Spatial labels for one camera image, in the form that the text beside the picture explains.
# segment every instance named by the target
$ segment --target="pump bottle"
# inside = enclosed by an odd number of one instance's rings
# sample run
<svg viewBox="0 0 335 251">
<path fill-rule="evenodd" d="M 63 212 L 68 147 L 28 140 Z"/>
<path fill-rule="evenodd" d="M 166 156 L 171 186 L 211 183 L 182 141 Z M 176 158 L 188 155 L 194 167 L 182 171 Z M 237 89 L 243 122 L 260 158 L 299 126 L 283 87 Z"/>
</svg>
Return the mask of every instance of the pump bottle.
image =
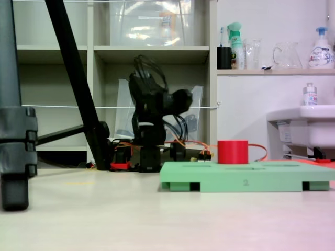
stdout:
<svg viewBox="0 0 335 251">
<path fill-rule="evenodd" d="M 325 27 L 317 28 L 319 40 L 315 43 L 309 58 L 310 69 L 334 69 L 335 57 L 332 47 L 325 38 L 328 29 Z"/>
<path fill-rule="evenodd" d="M 239 22 L 234 22 L 228 25 L 229 43 L 231 43 L 232 53 L 232 69 L 243 70 L 245 65 L 245 57 L 243 51 L 243 43 L 241 41 L 240 29 L 242 25 Z"/>
</svg>

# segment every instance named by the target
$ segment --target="glass cup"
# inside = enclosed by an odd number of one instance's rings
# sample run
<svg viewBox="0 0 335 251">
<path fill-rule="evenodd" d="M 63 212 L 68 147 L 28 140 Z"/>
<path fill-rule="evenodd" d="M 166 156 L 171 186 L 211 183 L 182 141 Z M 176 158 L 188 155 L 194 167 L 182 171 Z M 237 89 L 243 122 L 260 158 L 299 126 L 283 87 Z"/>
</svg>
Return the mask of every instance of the glass cup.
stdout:
<svg viewBox="0 0 335 251">
<path fill-rule="evenodd" d="M 243 49 L 245 56 L 245 68 L 247 70 L 259 69 L 259 57 L 262 39 L 245 39 Z"/>
</svg>

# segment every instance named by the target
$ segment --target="label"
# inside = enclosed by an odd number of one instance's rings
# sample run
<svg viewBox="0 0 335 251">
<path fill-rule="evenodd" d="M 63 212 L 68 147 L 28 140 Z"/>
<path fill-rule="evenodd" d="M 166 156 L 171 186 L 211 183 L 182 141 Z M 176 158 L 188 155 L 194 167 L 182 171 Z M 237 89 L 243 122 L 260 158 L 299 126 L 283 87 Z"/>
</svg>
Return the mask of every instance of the label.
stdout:
<svg viewBox="0 0 335 251">
<path fill-rule="evenodd" d="M 305 106 L 316 106 L 318 105 L 318 95 L 314 92 L 307 92 L 304 94 L 304 105 Z"/>
<path fill-rule="evenodd" d="M 281 142 L 292 143 L 291 139 L 291 130 L 289 129 L 289 124 L 287 123 L 278 123 L 279 127 L 279 136 Z"/>
<path fill-rule="evenodd" d="M 335 62 L 334 55 L 330 54 L 329 48 L 315 47 L 309 59 L 309 66 L 325 66 Z"/>
</svg>

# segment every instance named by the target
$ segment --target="green board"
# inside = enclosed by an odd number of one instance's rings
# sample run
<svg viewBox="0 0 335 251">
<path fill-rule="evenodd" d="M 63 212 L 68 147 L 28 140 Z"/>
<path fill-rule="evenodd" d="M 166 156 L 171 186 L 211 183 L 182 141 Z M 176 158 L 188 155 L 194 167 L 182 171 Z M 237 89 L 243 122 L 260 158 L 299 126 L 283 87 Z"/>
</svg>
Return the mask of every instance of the green board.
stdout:
<svg viewBox="0 0 335 251">
<path fill-rule="evenodd" d="M 247 165 L 166 162 L 160 172 L 162 188 L 170 191 L 327 191 L 331 180 L 335 180 L 335 170 L 294 161 L 255 162 Z"/>
</svg>

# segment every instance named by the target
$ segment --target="tripod leg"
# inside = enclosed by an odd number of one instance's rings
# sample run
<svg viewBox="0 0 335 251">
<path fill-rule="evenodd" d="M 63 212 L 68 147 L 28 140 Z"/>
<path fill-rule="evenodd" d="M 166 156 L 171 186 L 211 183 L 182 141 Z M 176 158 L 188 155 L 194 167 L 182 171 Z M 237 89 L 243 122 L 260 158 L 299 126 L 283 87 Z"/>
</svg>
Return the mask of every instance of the tripod leg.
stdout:
<svg viewBox="0 0 335 251">
<path fill-rule="evenodd" d="M 101 124 L 98 120 L 64 2 L 63 0 L 46 0 L 46 5 L 79 112 L 87 129 L 85 136 L 93 153 L 97 169 L 109 170 L 110 153 L 107 144 L 109 130 L 106 124 Z"/>
<path fill-rule="evenodd" d="M 37 174 L 35 110 L 21 106 L 12 0 L 0 1 L 0 182 L 4 210 L 28 207 Z"/>
</svg>

